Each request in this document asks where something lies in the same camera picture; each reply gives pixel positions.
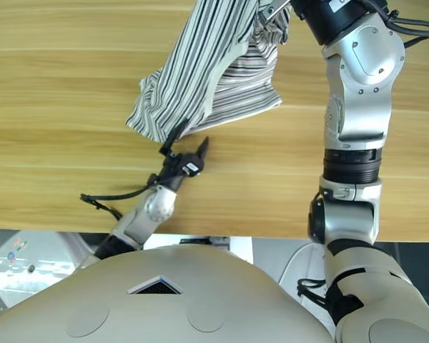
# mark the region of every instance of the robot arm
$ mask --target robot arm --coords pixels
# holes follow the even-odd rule
[[[166,142],[159,150],[165,156],[162,169],[159,175],[152,174],[149,177],[144,189],[123,196],[92,197],[82,194],[82,200],[85,202],[106,208],[97,200],[126,199],[144,193],[139,204],[123,217],[119,212],[115,212],[119,214],[119,221],[111,234],[101,243],[94,255],[86,258],[79,269],[88,267],[100,259],[142,249],[157,227],[171,217],[177,191],[184,178],[195,177],[202,172],[204,158],[208,151],[208,137],[200,144],[195,153],[175,154],[172,151],[173,143],[180,137],[187,123],[187,120],[183,121],[170,132]]]
[[[287,1],[274,1],[262,20]],[[337,342],[429,342],[429,306],[398,263],[372,244],[379,230],[382,149],[393,83],[405,48],[384,0],[291,0],[327,62],[324,172],[310,205],[309,235],[325,245],[326,307]],[[429,27],[428,22],[419,25]]]

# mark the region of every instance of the clothing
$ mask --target clothing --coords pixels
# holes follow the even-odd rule
[[[290,7],[264,26],[258,11],[269,3],[199,0],[165,66],[140,81],[126,124],[162,142],[184,119],[188,134],[278,106],[271,78]]]

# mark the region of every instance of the vent grille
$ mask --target vent grille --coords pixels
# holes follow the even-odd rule
[[[181,294],[180,288],[162,276],[142,282],[138,286],[129,289],[129,294]]]

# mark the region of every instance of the wood grain surface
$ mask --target wood grain surface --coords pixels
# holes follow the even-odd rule
[[[138,81],[161,67],[193,0],[0,0],[0,228],[108,232],[79,193],[130,192],[159,145],[124,125]],[[429,0],[391,0],[429,20]],[[320,47],[295,16],[273,84],[283,105],[183,139],[211,137],[206,171],[182,187],[161,232],[305,238],[322,171],[328,87]],[[429,241],[429,41],[394,87],[380,239]],[[126,212],[137,199],[113,205]]]

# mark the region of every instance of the striped shirt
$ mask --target striped shirt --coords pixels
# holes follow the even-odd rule
[[[126,124],[162,142],[184,119],[188,134],[280,105],[271,79],[290,7],[264,26],[258,12],[270,2],[199,0],[165,66],[140,81]]]

